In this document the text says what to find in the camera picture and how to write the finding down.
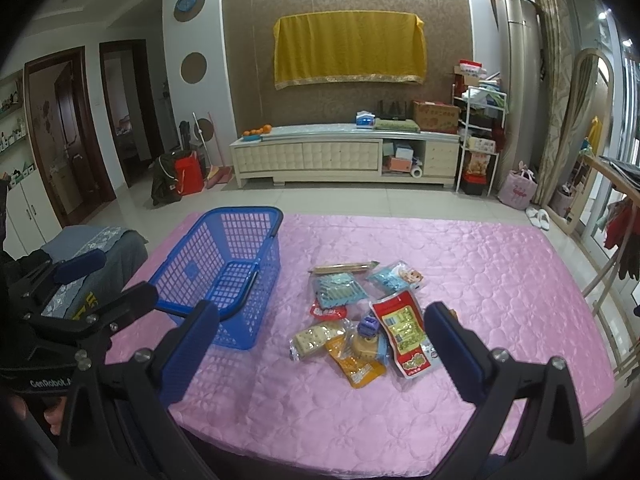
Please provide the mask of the red yellow snack pouch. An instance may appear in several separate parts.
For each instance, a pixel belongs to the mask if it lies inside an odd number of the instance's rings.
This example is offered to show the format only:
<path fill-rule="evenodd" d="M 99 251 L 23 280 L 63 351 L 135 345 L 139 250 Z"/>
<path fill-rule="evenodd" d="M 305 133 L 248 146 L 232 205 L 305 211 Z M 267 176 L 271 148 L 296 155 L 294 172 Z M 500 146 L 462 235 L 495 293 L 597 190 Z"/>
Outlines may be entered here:
<path fill-rule="evenodd" d="M 442 366 L 425 333 L 423 312 L 409 289 L 373 301 L 371 310 L 386 335 L 403 378 L 414 379 Z"/>

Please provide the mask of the orange snack packet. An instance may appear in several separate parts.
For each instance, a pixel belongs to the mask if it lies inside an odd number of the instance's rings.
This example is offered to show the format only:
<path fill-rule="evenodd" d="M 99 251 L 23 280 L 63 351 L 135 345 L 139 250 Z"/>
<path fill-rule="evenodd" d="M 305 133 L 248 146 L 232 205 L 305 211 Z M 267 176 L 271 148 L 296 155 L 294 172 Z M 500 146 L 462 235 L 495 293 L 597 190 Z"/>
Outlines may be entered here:
<path fill-rule="evenodd" d="M 381 362 L 356 356 L 345 336 L 328 341 L 324 348 L 354 389 L 370 385 L 375 379 L 386 374 L 386 367 Z"/>

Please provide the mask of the light blue cartoon snack bag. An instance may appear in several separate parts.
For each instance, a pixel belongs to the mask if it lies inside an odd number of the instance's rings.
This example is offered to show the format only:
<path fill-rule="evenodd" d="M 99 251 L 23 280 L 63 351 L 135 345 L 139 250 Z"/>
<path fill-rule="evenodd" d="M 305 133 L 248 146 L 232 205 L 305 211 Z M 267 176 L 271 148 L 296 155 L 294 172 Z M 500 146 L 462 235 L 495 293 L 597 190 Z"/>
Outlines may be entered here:
<path fill-rule="evenodd" d="M 405 261 L 398 260 L 389 266 L 376 268 L 367 277 L 367 281 L 385 295 L 393 295 L 407 289 L 419 289 L 423 284 L 424 276 Z"/>

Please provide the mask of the clear cracker pack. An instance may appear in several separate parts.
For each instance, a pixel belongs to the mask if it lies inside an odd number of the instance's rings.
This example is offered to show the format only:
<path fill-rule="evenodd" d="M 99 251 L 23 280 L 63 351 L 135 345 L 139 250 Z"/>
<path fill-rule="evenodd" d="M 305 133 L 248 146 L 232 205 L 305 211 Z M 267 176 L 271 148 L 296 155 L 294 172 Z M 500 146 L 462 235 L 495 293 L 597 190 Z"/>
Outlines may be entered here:
<path fill-rule="evenodd" d="M 296 362 L 322 350 L 324 345 L 346 333 L 345 320 L 323 321 L 301 330 L 290 340 L 290 357 Z"/>

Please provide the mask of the red snack packet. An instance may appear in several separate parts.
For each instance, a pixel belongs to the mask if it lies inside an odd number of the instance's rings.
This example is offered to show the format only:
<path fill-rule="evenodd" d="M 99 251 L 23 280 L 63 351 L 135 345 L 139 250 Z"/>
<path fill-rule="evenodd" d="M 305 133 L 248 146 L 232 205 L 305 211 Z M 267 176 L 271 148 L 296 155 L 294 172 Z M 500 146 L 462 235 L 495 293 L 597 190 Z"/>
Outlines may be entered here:
<path fill-rule="evenodd" d="M 345 306 L 322 308 L 318 302 L 314 302 L 309 310 L 309 314 L 318 321 L 337 321 L 346 318 L 347 308 Z"/>

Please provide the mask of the teal biscuit packet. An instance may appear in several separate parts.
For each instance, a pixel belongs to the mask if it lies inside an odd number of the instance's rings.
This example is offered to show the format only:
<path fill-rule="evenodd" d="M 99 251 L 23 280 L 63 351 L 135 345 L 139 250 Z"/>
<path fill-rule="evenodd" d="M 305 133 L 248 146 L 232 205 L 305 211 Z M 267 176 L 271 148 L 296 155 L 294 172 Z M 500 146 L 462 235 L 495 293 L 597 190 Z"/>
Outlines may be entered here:
<path fill-rule="evenodd" d="M 314 296 L 321 309 L 344 307 L 368 298 L 367 292 L 351 273 L 316 276 L 312 280 Z"/>

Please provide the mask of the green edged cracker pack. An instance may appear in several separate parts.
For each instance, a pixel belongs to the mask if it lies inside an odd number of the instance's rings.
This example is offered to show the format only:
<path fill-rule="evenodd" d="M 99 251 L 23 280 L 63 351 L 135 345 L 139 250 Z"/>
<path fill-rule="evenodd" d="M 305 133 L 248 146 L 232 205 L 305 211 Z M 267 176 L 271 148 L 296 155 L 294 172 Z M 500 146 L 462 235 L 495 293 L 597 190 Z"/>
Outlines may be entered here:
<path fill-rule="evenodd" d="M 380 263 L 375 260 L 367 262 L 346 262 L 324 264 L 323 266 L 314 266 L 309 270 L 312 275 L 329 275 L 339 273 L 367 273 L 375 269 Z"/>

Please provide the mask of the pink quilted table cover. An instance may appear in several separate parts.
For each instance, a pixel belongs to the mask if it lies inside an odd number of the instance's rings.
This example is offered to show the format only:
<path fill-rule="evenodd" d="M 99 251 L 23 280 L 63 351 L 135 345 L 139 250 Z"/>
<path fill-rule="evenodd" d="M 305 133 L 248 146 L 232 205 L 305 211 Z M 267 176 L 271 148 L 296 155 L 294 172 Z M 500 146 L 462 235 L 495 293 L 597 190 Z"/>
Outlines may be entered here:
<path fill-rule="evenodd" d="M 420 477 L 472 414 L 432 349 L 399 365 L 384 332 L 358 322 L 386 291 L 335 322 L 311 310 L 310 270 L 376 260 L 418 283 L 420 307 L 440 301 L 487 347 L 543 363 L 560 356 L 589 418 L 614 391 L 608 352 L 570 270 L 530 226 L 471 221 L 289 214 L 281 271 L 253 348 L 215 344 L 171 415 L 224 474 L 262 468 L 340 478 Z"/>

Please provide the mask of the red shopping bag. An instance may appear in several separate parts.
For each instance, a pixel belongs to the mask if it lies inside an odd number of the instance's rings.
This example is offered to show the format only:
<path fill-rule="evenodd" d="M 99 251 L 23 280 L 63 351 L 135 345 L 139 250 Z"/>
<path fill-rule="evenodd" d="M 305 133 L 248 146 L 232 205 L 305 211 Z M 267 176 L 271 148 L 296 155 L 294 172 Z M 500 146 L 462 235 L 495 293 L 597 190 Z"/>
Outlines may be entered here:
<path fill-rule="evenodd" d="M 177 159 L 175 161 L 175 170 L 177 177 L 176 190 L 180 196 L 199 193 L 204 188 L 200 163 L 198 162 L 198 156 L 194 152 L 189 156 Z"/>

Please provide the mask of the white slippers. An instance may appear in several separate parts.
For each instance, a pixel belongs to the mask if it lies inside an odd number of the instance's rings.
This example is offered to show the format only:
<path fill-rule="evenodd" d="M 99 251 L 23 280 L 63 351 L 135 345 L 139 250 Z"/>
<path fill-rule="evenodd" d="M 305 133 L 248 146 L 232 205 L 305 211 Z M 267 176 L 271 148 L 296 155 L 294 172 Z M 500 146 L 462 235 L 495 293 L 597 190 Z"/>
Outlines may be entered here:
<path fill-rule="evenodd" d="M 526 208 L 526 217 L 529 223 L 536 229 L 548 231 L 550 229 L 550 218 L 547 211 L 535 207 Z"/>

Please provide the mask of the cardboard box on cabinet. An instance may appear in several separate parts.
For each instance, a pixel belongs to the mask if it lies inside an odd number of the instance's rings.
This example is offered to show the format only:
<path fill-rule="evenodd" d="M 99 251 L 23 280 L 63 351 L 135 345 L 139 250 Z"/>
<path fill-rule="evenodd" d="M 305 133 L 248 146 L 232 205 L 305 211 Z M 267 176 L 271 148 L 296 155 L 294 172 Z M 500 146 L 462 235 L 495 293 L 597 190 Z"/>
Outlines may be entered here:
<path fill-rule="evenodd" d="M 460 110 L 444 103 L 413 101 L 412 119 L 422 131 L 456 133 Z"/>

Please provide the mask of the white metal shelf rack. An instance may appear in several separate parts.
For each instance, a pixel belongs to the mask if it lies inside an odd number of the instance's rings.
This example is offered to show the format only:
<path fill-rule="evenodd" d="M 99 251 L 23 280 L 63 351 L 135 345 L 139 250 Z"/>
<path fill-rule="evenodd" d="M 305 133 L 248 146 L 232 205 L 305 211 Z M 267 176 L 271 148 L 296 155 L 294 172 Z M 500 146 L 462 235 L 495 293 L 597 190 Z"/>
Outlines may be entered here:
<path fill-rule="evenodd" d="M 495 81 L 454 84 L 451 103 L 459 109 L 459 155 L 456 191 L 489 195 L 495 184 L 501 144 L 506 133 L 509 98 Z"/>

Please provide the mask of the arched floor mirror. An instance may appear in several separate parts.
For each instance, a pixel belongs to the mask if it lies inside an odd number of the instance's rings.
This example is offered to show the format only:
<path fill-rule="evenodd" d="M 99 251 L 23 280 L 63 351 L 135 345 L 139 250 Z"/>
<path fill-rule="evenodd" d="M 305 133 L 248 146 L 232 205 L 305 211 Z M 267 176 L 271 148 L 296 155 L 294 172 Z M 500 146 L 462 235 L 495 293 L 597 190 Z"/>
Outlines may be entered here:
<path fill-rule="evenodd" d="M 613 90 L 610 61 L 598 49 L 581 50 L 574 64 L 553 192 L 546 203 L 546 211 L 566 235 L 578 227 L 596 180 L 586 158 L 601 155 L 608 145 Z"/>

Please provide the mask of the blue tissue box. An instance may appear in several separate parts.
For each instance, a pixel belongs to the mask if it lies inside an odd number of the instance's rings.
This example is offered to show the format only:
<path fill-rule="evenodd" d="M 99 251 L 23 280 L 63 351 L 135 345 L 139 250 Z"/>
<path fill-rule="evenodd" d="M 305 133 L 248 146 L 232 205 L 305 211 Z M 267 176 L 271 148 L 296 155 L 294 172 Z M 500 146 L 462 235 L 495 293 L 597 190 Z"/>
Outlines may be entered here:
<path fill-rule="evenodd" d="M 360 112 L 356 114 L 355 124 L 357 128 L 372 129 L 375 125 L 375 121 L 375 114 L 367 112 L 366 110 L 360 110 Z"/>

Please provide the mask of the standing air conditioner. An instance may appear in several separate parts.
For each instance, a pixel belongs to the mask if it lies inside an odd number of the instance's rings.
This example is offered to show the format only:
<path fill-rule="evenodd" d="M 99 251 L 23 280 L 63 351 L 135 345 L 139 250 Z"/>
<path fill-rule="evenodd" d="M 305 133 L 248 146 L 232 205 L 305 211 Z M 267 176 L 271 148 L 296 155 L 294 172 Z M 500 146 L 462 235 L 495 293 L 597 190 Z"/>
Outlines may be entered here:
<path fill-rule="evenodd" d="M 501 188 L 519 162 L 533 153 L 540 87 L 540 33 L 536 6 L 530 0 L 496 0 L 500 37 L 501 89 L 506 94 L 506 126 L 498 159 Z"/>

